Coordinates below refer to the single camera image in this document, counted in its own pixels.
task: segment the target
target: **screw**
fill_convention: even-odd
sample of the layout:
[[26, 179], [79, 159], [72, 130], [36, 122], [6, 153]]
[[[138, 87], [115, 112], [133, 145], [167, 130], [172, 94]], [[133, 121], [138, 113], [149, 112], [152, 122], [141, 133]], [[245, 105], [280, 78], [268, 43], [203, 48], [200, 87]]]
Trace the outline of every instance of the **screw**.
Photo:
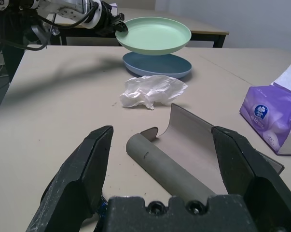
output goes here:
[[150, 214], [160, 216], [166, 213], [166, 207], [161, 202], [151, 202], [149, 206], [147, 207], [147, 211]]
[[188, 202], [186, 205], [186, 209], [193, 215], [202, 215], [205, 213], [205, 207], [199, 201]]

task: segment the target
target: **table surface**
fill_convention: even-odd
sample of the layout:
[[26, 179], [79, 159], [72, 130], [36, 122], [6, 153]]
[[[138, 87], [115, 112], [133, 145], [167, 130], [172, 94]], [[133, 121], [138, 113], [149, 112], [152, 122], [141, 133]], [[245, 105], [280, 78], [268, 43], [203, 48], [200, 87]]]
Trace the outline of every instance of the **table surface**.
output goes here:
[[[25, 52], [0, 107], [0, 232], [26, 230], [61, 164], [90, 131], [104, 125], [114, 126], [104, 196], [141, 196], [146, 204], [167, 204], [170, 195], [126, 154], [125, 145], [145, 129], [157, 126], [159, 134], [164, 132], [170, 106], [153, 111], [121, 106], [119, 96], [131, 78], [122, 62], [127, 52], [82, 46]], [[250, 82], [270, 84], [291, 64], [291, 54], [228, 48], [183, 48], [175, 54], [193, 69], [183, 79], [188, 88], [174, 102], [213, 125], [238, 131], [284, 164], [281, 178], [291, 190], [291, 156], [275, 155], [239, 114]], [[89, 224], [82, 231], [93, 228]]]
[[[220, 30], [216, 27], [213, 27], [209, 24], [198, 22], [192, 19], [176, 16], [167, 12], [154, 11], [154, 10], [142, 10], [142, 9], [130, 9], [130, 8], [119, 8], [118, 13], [123, 13], [125, 15], [125, 21], [140, 18], [140, 17], [164, 17], [176, 20], [184, 25], [186, 25], [192, 33], [195, 34], [218, 34], [218, 35], [229, 35], [229, 32], [225, 30]], [[48, 19], [51, 21], [53, 14], [48, 15]], [[72, 24], [74, 21], [63, 18], [59, 15], [56, 16], [56, 23], [67, 25]]]

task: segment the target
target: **blue plate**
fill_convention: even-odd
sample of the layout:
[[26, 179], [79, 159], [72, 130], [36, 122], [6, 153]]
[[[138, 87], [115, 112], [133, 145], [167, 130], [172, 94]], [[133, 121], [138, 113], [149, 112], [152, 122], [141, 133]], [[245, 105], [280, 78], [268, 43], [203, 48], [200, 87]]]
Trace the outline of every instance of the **blue plate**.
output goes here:
[[147, 56], [130, 52], [123, 56], [123, 61], [131, 72], [140, 76], [166, 75], [182, 78], [192, 69], [187, 60], [171, 54]]

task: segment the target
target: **white plastic bag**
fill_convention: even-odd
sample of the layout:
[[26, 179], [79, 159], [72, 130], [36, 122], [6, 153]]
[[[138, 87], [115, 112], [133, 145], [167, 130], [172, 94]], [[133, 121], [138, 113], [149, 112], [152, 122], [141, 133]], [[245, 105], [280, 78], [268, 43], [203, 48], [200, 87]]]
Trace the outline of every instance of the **white plastic bag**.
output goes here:
[[187, 88], [187, 85], [173, 77], [157, 75], [131, 78], [125, 82], [126, 91], [120, 96], [123, 107], [139, 104], [153, 110], [154, 102], [167, 104]]

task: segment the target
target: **purple tissue box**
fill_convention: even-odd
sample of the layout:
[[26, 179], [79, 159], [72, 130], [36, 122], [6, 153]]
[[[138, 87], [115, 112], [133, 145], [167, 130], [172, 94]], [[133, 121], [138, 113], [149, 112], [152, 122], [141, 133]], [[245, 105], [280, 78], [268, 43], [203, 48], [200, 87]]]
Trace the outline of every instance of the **purple tissue box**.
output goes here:
[[250, 87], [240, 114], [277, 154], [291, 155], [291, 91]]

